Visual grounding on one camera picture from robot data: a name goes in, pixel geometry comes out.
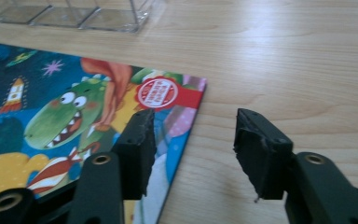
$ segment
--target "colorful book cover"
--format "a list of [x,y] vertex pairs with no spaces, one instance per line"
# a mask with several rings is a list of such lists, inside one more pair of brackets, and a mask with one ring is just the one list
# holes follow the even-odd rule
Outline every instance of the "colorful book cover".
[[206,79],[0,44],[0,192],[53,194],[108,151],[132,114],[154,108],[156,160],[126,223],[156,223],[196,117]]

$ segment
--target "wooden table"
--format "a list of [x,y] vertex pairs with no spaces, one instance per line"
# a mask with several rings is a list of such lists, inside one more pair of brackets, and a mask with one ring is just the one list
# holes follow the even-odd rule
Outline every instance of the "wooden table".
[[238,107],[358,188],[358,0],[160,0],[137,35],[0,24],[0,43],[208,78],[160,223],[287,223],[235,159]]

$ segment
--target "transparent plastic tray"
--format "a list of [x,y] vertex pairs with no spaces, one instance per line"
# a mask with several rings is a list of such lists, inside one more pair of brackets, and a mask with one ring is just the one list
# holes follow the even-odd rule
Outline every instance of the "transparent plastic tray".
[[0,22],[136,32],[154,0],[0,0]]

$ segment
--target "black clamp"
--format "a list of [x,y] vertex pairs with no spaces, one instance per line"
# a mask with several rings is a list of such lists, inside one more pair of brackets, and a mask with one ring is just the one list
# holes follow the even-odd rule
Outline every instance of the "black clamp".
[[239,109],[234,151],[259,198],[281,200],[290,223],[358,224],[358,189],[328,158],[294,154],[293,142],[262,115]]
[[134,114],[110,151],[88,157],[80,178],[39,200],[29,189],[0,193],[0,224],[121,224],[123,200],[146,195],[156,154],[154,111]]

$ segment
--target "clamp jaw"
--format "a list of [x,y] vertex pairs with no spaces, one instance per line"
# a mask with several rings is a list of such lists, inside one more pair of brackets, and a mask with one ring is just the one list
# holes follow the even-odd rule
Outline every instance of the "clamp jaw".
[[287,192],[290,223],[358,224],[358,189],[328,158],[294,154],[293,142],[262,115],[238,109],[234,151],[258,198]]

